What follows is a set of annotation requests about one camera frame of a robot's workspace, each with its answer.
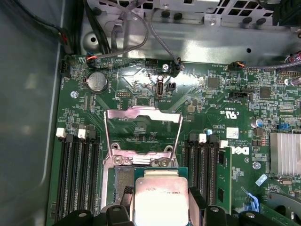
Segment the integrated circuit chip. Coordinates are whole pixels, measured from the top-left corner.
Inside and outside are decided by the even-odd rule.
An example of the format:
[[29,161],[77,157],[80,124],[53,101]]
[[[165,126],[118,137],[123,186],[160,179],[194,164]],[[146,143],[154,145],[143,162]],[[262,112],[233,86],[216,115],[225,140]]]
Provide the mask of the integrated circuit chip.
[[190,113],[195,112],[195,110],[196,110],[196,107],[194,105],[189,105],[187,107],[187,111],[190,112]]
[[271,96],[271,89],[269,87],[260,87],[259,96],[260,98],[269,99]]
[[218,78],[208,78],[208,88],[218,88]]

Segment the metal bracket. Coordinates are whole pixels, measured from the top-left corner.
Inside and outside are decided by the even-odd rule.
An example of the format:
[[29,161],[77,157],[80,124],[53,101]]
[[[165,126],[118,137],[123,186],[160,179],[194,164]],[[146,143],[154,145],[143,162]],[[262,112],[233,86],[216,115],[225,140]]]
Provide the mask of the metal bracket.
[[[174,145],[171,148],[171,152],[168,152],[168,149],[166,152],[163,152],[162,154],[159,154],[157,152],[155,153],[147,153],[147,154],[137,154],[136,151],[131,150],[121,150],[118,145],[111,146],[110,143],[110,132],[108,127],[108,120],[109,119],[136,119],[138,116],[149,116],[150,119],[155,121],[172,121],[174,123],[179,124],[179,129],[177,132],[177,135],[174,140]],[[176,146],[179,140],[179,135],[181,132],[182,127],[182,121],[183,116],[181,114],[172,114],[172,113],[162,113],[159,109],[155,107],[148,107],[148,106],[133,106],[129,107],[127,110],[107,110],[104,112],[104,126],[106,130],[106,138],[107,138],[107,144],[108,144],[108,156],[106,160],[109,160],[115,155],[122,155],[126,158],[128,158],[129,162],[126,161],[126,159],[120,159],[122,162],[120,164],[120,161],[117,161],[117,164],[113,165],[131,165],[131,164],[150,164],[152,160],[158,159],[158,158],[168,158],[170,161],[174,157],[176,152]],[[138,163],[135,163],[135,159],[141,159]]]

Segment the dimm slot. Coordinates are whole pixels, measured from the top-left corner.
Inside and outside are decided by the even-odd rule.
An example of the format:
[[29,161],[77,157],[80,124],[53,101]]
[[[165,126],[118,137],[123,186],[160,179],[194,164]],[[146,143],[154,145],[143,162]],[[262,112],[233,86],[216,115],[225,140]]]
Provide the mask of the dimm slot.
[[78,195],[78,210],[85,209],[86,187],[87,187],[87,171],[89,161],[89,143],[81,144],[81,163],[79,173],[79,195]]
[[57,191],[57,215],[55,217],[55,222],[61,220],[64,215],[64,200],[65,200],[65,189],[67,183],[67,172],[68,172],[68,157],[69,157],[69,147],[70,143],[62,141],[61,150],[61,160],[60,160],[60,170],[59,170],[59,180],[58,180],[58,191]]
[[73,142],[69,158],[69,173],[68,173],[68,197],[66,212],[67,214],[74,211],[74,200],[75,200],[75,184],[76,184],[76,173],[78,167],[78,155],[79,155],[79,143]]
[[95,210],[95,195],[96,195],[96,183],[98,173],[98,159],[99,159],[99,145],[92,145],[91,154],[91,167],[90,167],[90,178],[89,178],[89,197],[88,197],[88,210],[94,213]]

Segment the black cable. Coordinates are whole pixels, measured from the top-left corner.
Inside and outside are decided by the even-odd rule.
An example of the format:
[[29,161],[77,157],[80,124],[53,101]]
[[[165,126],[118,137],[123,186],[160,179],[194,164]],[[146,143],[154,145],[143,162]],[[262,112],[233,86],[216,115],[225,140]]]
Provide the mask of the black cable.
[[104,33],[103,28],[100,26],[97,19],[94,17],[93,11],[90,8],[87,0],[83,0],[83,1],[84,1],[84,7],[85,7],[85,11],[86,11],[88,20],[90,22],[92,30],[93,30],[93,32],[96,36],[97,41],[98,41],[99,51],[103,55],[111,53],[109,42],[108,42],[108,39],[107,39],[107,37]]
[[274,11],[275,7],[277,6],[277,4],[266,4],[261,2],[260,0],[255,0],[257,2],[258,5],[260,5],[262,8],[266,9],[266,10],[270,10],[270,11]]

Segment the ram slot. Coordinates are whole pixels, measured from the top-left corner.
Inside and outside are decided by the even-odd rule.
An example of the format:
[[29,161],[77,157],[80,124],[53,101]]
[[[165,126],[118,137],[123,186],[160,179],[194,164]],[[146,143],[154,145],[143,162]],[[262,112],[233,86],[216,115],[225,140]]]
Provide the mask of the ram slot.
[[206,199],[207,197],[207,183],[208,183],[208,178],[207,178],[207,173],[208,173],[208,164],[207,164],[207,159],[208,159],[208,149],[205,147],[205,145],[202,145],[200,147],[201,150],[201,177],[200,177],[200,193],[202,196]]
[[68,196],[66,211],[67,214],[74,211],[74,201],[75,201],[75,184],[76,184],[76,174],[78,167],[78,157],[79,157],[79,143],[77,141],[72,143],[70,157],[69,157],[69,170],[68,170]]
[[92,145],[91,166],[89,174],[89,196],[88,196],[88,210],[94,213],[95,209],[95,195],[97,186],[98,163],[99,163],[99,145]]
[[65,209],[64,201],[65,201],[65,191],[66,191],[66,184],[67,184],[67,174],[68,174],[69,147],[70,147],[70,143],[66,143],[62,141],[58,191],[57,191],[57,201],[56,201],[57,215],[55,217],[55,222],[59,221],[64,217],[64,209]]
[[216,187],[216,167],[217,167],[217,150],[214,145],[209,148],[208,155],[208,186],[207,186],[207,204],[214,205],[215,203],[215,187]]
[[87,172],[89,162],[89,143],[81,144],[80,172],[79,172],[79,194],[77,200],[77,209],[85,209],[86,188],[87,188]]

